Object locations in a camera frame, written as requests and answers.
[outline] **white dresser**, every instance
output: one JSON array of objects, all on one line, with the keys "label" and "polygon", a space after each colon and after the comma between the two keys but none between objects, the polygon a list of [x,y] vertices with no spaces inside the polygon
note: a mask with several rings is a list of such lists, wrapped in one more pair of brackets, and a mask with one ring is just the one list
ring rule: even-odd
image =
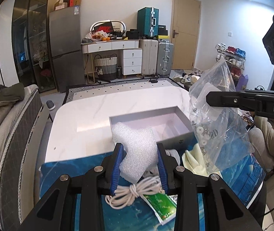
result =
[{"label": "white dresser", "polygon": [[108,50],[120,50],[118,66],[122,67],[123,75],[141,74],[142,49],[139,49],[139,40],[117,40],[107,42],[93,42],[81,44],[83,54],[91,55],[92,71],[94,76],[93,55]]},{"label": "white dresser", "polygon": [[124,49],[120,52],[118,63],[123,75],[141,74],[142,49]]}]

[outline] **blue gripper pad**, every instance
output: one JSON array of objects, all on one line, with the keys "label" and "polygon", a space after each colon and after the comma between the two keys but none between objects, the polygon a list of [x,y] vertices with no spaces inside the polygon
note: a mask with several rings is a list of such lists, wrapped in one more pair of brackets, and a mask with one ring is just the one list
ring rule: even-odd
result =
[{"label": "blue gripper pad", "polygon": [[158,172],[160,177],[160,182],[162,184],[162,188],[165,191],[165,194],[168,194],[168,184],[167,184],[167,172],[164,166],[164,162],[162,160],[162,156],[160,154],[159,148],[157,148],[157,154],[158,154]]},{"label": "blue gripper pad", "polygon": [[120,178],[120,163],[124,159],[124,147],[121,144],[119,147],[118,154],[116,156],[116,159],[114,161],[114,166],[111,174],[111,183],[110,183],[110,192],[112,195],[114,195],[114,191],[116,190],[119,178]]}]

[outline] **suitcase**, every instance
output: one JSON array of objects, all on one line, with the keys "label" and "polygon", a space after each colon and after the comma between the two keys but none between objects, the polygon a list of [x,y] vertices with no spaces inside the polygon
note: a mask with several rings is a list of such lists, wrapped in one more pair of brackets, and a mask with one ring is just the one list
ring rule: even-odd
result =
[{"label": "suitcase", "polygon": [[170,76],[173,58],[173,44],[169,42],[158,43],[156,74]]},{"label": "suitcase", "polygon": [[137,29],[139,36],[153,38],[158,35],[158,14],[157,8],[143,8],[137,14]]},{"label": "suitcase", "polygon": [[156,72],[158,41],[140,40],[139,47],[142,48],[142,75],[152,75]]}]

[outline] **wicker basket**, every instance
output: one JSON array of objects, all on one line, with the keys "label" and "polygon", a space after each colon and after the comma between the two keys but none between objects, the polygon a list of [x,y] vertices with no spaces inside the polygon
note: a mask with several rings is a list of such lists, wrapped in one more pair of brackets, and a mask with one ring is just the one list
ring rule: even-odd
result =
[{"label": "wicker basket", "polygon": [[112,81],[116,79],[117,56],[101,57],[96,55],[94,58],[94,66],[99,79]]}]

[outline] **door handle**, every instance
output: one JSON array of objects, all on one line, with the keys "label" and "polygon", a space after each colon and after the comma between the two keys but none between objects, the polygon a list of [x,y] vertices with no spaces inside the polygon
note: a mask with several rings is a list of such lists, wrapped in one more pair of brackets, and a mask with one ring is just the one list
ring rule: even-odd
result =
[{"label": "door handle", "polygon": [[172,35],[172,38],[175,38],[175,35],[178,35],[179,33],[176,33],[175,32],[175,29],[173,30],[173,35]]}]

